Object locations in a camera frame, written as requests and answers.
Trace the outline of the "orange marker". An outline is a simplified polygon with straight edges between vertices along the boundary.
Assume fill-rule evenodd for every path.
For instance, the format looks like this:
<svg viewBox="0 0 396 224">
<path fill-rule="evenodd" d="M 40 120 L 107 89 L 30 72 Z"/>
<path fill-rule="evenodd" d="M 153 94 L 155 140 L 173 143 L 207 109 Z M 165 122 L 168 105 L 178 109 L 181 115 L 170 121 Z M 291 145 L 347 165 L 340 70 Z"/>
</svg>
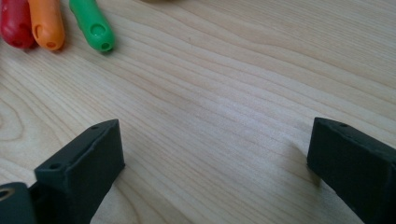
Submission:
<svg viewBox="0 0 396 224">
<path fill-rule="evenodd" d="M 44 49 L 60 49 L 65 39 L 60 0 L 28 0 L 28 3 L 36 43 Z"/>
</svg>

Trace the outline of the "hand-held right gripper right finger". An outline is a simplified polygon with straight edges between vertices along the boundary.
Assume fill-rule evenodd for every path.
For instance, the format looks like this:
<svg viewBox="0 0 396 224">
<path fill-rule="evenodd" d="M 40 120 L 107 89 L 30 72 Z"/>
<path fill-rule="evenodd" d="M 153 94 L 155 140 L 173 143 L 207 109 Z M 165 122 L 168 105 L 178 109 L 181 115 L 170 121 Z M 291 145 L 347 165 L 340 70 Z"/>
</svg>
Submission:
<svg viewBox="0 0 396 224">
<path fill-rule="evenodd" d="M 396 224 L 396 149 L 331 119 L 314 119 L 307 166 L 365 224 Z"/>
</svg>

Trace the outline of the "green marker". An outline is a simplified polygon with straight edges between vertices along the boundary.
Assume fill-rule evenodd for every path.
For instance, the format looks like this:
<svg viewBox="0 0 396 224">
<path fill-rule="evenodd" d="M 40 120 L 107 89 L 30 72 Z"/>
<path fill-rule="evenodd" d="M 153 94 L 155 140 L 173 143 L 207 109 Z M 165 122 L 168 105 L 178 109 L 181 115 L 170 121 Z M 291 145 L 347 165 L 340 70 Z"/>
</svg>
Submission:
<svg viewBox="0 0 396 224">
<path fill-rule="evenodd" d="M 97 51 L 109 51 L 115 44 L 114 33 L 96 0 L 69 0 L 78 27 L 87 43 Z"/>
</svg>

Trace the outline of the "red marker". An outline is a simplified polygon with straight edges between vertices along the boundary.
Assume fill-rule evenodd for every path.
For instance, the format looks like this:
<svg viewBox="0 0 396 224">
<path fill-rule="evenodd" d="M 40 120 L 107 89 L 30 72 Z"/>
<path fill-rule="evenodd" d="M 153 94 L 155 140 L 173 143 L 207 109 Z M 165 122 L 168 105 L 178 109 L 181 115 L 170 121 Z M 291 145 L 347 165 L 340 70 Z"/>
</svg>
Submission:
<svg viewBox="0 0 396 224">
<path fill-rule="evenodd" d="M 0 36 L 18 49 L 35 43 L 28 0 L 0 0 Z"/>
</svg>

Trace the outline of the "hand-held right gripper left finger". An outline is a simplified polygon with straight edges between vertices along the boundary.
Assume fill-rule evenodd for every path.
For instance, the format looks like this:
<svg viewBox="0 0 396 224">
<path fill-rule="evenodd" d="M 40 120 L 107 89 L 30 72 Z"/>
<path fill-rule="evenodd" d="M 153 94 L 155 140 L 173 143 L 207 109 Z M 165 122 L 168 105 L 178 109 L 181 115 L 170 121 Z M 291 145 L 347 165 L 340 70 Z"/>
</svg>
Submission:
<svg viewBox="0 0 396 224">
<path fill-rule="evenodd" d="M 39 224 L 90 224 L 124 168 L 120 124 L 95 124 L 35 168 Z"/>
</svg>

